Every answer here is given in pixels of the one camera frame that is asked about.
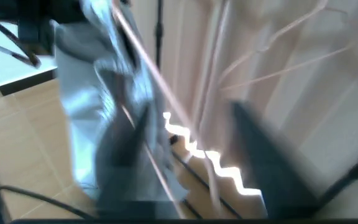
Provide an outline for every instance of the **gray fabric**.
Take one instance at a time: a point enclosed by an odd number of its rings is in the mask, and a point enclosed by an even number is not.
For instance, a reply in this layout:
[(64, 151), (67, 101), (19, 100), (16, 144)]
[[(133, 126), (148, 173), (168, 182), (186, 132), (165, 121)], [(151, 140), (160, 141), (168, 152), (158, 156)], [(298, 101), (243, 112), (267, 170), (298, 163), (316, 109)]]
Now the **gray fabric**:
[[(136, 123), (142, 108), (151, 102), (146, 142), (175, 197), (181, 200), (187, 191), (170, 167), (172, 158), (162, 116), (163, 96), (145, 62), (134, 49), (124, 45), (123, 36), (109, 14), (110, 1), (97, 1), (104, 2), (97, 8), (93, 2), (82, 2), (90, 23), (62, 24), (55, 28), (56, 74), (60, 100), (69, 119), (76, 183), (97, 200), (101, 186), (114, 176), (117, 179), (112, 190), (114, 200), (168, 201), (145, 150), (139, 150), (135, 165), (128, 168), (114, 167), (108, 156), (117, 150), (117, 140), (131, 130), (122, 122), (126, 119), (122, 106)], [(121, 5), (121, 10), (137, 32), (129, 9)], [(128, 50), (133, 51), (134, 60)], [(156, 210), (158, 214), (169, 213)]]

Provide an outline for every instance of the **black baseboard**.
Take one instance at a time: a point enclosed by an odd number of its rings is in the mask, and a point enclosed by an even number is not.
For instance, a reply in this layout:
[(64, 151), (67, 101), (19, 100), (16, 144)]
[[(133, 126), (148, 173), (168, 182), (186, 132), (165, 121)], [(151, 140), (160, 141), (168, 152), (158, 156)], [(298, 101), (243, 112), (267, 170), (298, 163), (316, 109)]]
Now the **black baseboard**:
[(3, 96), (7, 96), (12, 93), (16, 93), (18, 91), (25, 90), (38, 84), (53, 80), (55, 78), (53, 71), (54, 70), (49, 70), (29, 78), (24, 78), (22, 80), (0, 86), (0, 92)]

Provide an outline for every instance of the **clothing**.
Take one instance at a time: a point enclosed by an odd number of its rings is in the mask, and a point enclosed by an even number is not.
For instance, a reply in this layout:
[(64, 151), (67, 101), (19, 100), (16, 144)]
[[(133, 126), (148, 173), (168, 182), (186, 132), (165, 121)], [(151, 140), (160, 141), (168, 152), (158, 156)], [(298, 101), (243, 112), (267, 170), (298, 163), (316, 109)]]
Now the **clothing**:
[[(145, 62), (113, 21), (111, 7), (110, 1), (82, 1), (89, 22), (55, 28), (56, 74), (69, 119), (73, 176), (95, 200), (104, 186), (114, 186), (108, 195), (118, 207), (120, 202), (169, 202), (145, 150), (131, 149), (137, 152), (133, 166), (113, 163), (121, 159), (117, 150), (126, 150), (120, 148), (122, 139), (133, 133), (122, 107), (136, 124), (150, 103), (145, 140), (175, 198), (181, 200), (187, 191), (172, 172), (163, 96)], [(120, 7), (139, 36), (129, 8)]]

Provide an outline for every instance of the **light streak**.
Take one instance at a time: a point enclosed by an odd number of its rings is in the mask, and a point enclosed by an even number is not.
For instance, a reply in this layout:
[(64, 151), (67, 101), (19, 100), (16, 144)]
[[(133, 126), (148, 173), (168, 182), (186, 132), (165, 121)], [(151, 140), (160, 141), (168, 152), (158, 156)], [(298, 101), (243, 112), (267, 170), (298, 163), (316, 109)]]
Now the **light streak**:
[[(205, 159), (205, 154), (202, 150), (197, 149), (197, 141), (190, 142), (190, 130), (188, 128), (170, 124), (171, 113), (164, 112), (163, 117), (165, 118), (165, 129), (172, 134), (182, 136), (185, 138), (185, 149), (197, 158)], [(231, 177), (234, 181), (237, 191), (241, 195), (259, 195), (262, 193), (259, 189), (244, 188), (242, 185), (242, 178), (240, 169), (237, 167), (222, 168), (220, 165), (221, 155), (216, 151), (206, 151), (208, 158), (211, 160), (216, 175), (220, 177)]]

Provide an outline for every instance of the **floor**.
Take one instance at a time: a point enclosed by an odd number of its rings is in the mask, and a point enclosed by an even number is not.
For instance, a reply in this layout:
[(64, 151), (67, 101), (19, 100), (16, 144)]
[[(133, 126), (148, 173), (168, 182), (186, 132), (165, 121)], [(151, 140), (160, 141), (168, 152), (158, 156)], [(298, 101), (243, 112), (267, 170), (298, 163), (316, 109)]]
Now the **floor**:
[[(88, 213), (92, 201), (73, 184), (65, 116), (58, 99), (58, 82), (52, 80), (2, 97), (0, 95), (0, 184), (31, 190)], [(183, 142), (173, 149), (184, 154)], [(200, 159), (189, 165), (204, 180), (208, 175)], [(215, 218), (209, 192), (179, 163), (178, 180), (189, 189), (187, 200), (204, 218)], [(218, 179), (220, 193), (244, 218), (261, 216), (258, 199), (236, 193), (230, 179)], [(10, 192), (2, 192), (12, 219), (78, 218), (45, 202)], [(195, 216), (181, 204), (187, 218)], [(224, 209), (226, 218), (235, 218)]]

